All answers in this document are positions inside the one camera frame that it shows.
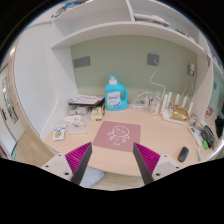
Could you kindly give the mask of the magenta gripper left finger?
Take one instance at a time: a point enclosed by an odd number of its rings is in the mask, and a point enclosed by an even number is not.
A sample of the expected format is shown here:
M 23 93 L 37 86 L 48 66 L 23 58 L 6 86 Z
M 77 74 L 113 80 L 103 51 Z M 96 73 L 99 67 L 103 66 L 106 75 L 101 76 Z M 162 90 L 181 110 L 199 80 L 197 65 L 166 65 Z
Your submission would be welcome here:
M 65 155 L 68 165 L 72 171 L 71 181 L 79 185 L 85 173 L 89 159 L 92 154 L 92 143 L 86 143 L 70 151 Z

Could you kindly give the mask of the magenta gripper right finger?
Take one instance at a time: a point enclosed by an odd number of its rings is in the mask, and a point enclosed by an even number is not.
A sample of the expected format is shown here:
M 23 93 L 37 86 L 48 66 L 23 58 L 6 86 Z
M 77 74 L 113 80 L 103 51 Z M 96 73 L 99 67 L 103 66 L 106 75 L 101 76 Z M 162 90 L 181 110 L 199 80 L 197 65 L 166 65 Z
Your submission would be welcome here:
M 138 143 L 133 144 L 133 154 L 135 156 L 144 184 L 148 185 L 152 183 L 152 173 L 160 159 L 160 155 Z

